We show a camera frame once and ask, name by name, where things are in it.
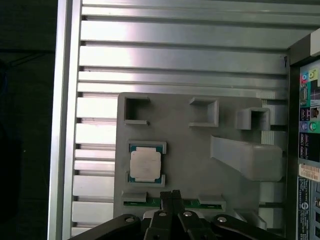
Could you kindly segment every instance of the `metal slat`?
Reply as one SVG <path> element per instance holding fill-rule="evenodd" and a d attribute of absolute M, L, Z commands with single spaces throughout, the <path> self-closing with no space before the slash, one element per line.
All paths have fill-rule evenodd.
<path fill-rule="evenodd" d="M 285 197 L 283 182 L 260 182 L 260 203 L 282 203 Z"/>
<path fill-rule="evenodd" d="M 284 57 L 278 53 L 81 46 L 79 64 L 94 67 L 285 75 Z"/>
<path fill-rule="evenodd" d="M 114 204 L 110 202 L 74 201 L 72 221 L 74 223 L 102 224 L 113 218 Z"/>
<path fill-rule="evenodd" d="M 152 84 L 113 84 L 113 83 L 78 83 L 79 92 L 87 93 L 166 93 L 166 94 L 196 94 L 226 97 L 248 97 L 262 99 L 287 99 L 286 90 L 201 87 L 201 86 L 175 86 Z"/>
<path fill-rule="evenodd" d="M 219 72 L 121 72 L 91 70 L 79 72 L 80 82 L 115 84 L 152 84 L 197 87 L 224 87 L 286 90 L 288 82 L 284 77 L 261 76 Z"/>
<path fill-rule="evenodd" d="M 118 100 L 115 97 L 78 97 L 76 116 L 78 118 L 116 119 L 117 104 Z"/>
<path fill-rule="evenodd" d="M 261 143 L 276 145 L 283 151 L 287 150 L 288 135 L 285 131 L 261 131 Z"/>
<path fill-rule="evenodd" d="M 82 21 L 82 41 L 285 50 L 310 30 L 228 25 Z"/>
<path fill-rule="evenodd" d="M 113 176 L 74 176 L 73 195 L 78 197 L 114 197 Z"/>
<path fill-rule="evenodd" d="M 282 229 L 284 227 L 283 208 L 260 207 L 258 215 L 266 222 L 268 229 Z"/>
<path fill-rule="evenodd" d="M 109 160 L 114 161 L 116 151 L 95 150 L 95 149 L 76 149 L 74 153 L 76 160 Z"/>
<path fill-rule="evenodd" d="M 319 26 L 317 15 L 296 15 L 292 14 L 266 14 L 252 12 L 223 12 L 212 11 L 211 9 L 147 9 L 147 8 L 116 8 L 116 7 L 90 7 L 82 8 L 84 16 L 101 17 L 123 17 L 135 19 L 162 19 L 181 21 L 212 21 L 217 23 L 238 23 L 238 24 L 261 24 L 261 25 L 283 25 L 283 26 L 306 26 L 316 30 Z"/>
<path fill-rule="evenodd" d="M 181 8 L 188 9 L 210 9 L 222 12 L 247 12 L 247 13 L 277 13 L 277 14 L 315 14 L 320 13 L 320 7 L 310 7 L 303 4 L 281 4 L 264 2 L 237 2 L 237 1 L 205 1 L 205 0 L 83 0 L 83 6 L 106 6 L 106 7 L 136 7 L 136 8 Z"/>
<path fill-rule="evenodd" d="M 73 227 L 71 229 L 71 236 L 77 236 L 79 234 L 84 233 L 85 231 L 88 231 L 89 229 L 91 229 L 90 227 Z"/>
<path fill-rule="evenodd" d="M 74 170 L 89 171 L 89 172 L 115 172 L 115 162 L 113 161 L 88 161 L 88 160 L 75 160 Z"/>
<path fill-rule="evenodd" d="M 77 144 L 104 144 L 114 146 L 116 144 L 116 126 L 77 123 L 75 142 Z"/>
<path fill-rule="evenodd" d="M 270 109 L 271 125 L 287 125 L 288 123 L 288 106 L 268 104 L 267 100 L 262 101 L 264 108 Z"/>

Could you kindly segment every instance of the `dark background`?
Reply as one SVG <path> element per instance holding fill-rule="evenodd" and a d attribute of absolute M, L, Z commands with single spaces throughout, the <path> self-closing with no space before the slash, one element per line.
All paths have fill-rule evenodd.
<path fill-rule="evenodd" d="M 18 213 L 0 224 L 2 240 L 47 237 L 57 6 L 58 0 L 0 3 L 0 60 L 9 63 L 42 54 L 9 69 L 7 89 L 0 96 L 0 124 L 22 142 Z M 10 177 L 14 169 L 6 168 L 12 159 L 1 154 L 0 160 L 1 171 L 8 173 L 1 184 L 15 186 Z M 13 201 L 14 194 L 5 189 L 0 198 Z M 1 207 L 11 211 L 6 204 Z"/>

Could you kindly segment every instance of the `colored audio port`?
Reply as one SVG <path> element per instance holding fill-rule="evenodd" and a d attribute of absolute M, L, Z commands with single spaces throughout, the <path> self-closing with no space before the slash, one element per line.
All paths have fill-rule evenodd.
<path fill-rule="evenodd" d="M 302 123 L 301 127 L 302 127 L 303 130 L 307 130 L 308 129 L 308 123 L 306 123 L 306 122 Z"/>
<path fill-rule="evenodd" d="M 316 130 L 317 129 L 317 124 L 315 124 L 314 122 L 311 122 L 310 123 L 310 130 L 311 131 L 314 131 L 314 130 Z"/>

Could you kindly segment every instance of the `sticker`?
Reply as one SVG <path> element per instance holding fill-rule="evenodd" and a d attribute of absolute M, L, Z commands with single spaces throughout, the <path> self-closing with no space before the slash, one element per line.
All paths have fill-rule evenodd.
<path fill-rule="evenodd" d="M 305 84 L 308 82 L 309 73 L 305 72 L 302 75 L 300 75 L 300 83 Z"/>
<path fill-rule="evenodd" d="M 310 239 L 310 180 L 297 179 L 297 240 Z"/>
<path fill-rule="evenodd" d="M 318 80 L 318 69 L 317 68 L 310 69 L 308 76 L 309 76 L 309 81 Z"/>
<path fill-rule="evenodd" d="M 308 240 L 309 239 L 309 229 L 310 229 L 310 217 L 309 211 L 298 211 L 298 230 L 297 239 L 298 240 Z"/>
<path fill-rule="evenodd" d="M 320 168 L 305 164 L 299 164 L 299 176 L 320 182 Z"/>

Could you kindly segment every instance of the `usb port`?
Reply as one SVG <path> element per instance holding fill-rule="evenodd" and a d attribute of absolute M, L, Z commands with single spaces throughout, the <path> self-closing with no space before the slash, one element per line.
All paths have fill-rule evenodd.
<path fill-rule="evenodd" d="M 305 148 L 304 146 L 300 146 L 300 158 L 304 158 L 305 157 Z"/>
<path fill-rule="evenodd" d="M 306 120 L 306 121 L 309 121 L 309 120 L 310 120 L 310 108 L 307 108 L 307 109 L 306 109 L 305 120 Z"/>
<path fill-rule="evenodd" d="M 300 133 L 300 144 L 304 145 L 306 142 L 305 140 L 305 134 L 304 133 Z"/>
<path fill-rule="evenodd" d="M 314 235 L 318 238 L 320 238 L 320 229 L 317 228 L 316 226 L 314 227 Z"/>
<path fill-rule="evenodd" d="M 304 158 L 305 158 L 305 159 L 308 159 L 308 154 L 309 154 L 308 147 L 305 146 L 305 147 L 304 147 Z"/>
<path fill-rule="evenodd" d="M 300 121 L 305 121 L 305 120 L 306 120 L 306 109 L 300 108 Z"/>
<path fill-rule="evenodd" d="M 308 144 L 309 144 L 309 135 L 308 135 L 308 133 L 305 133 L 305 134 L 304 134 L 304 144 L 305 144 L 305 145 L 308 145 Z"/>

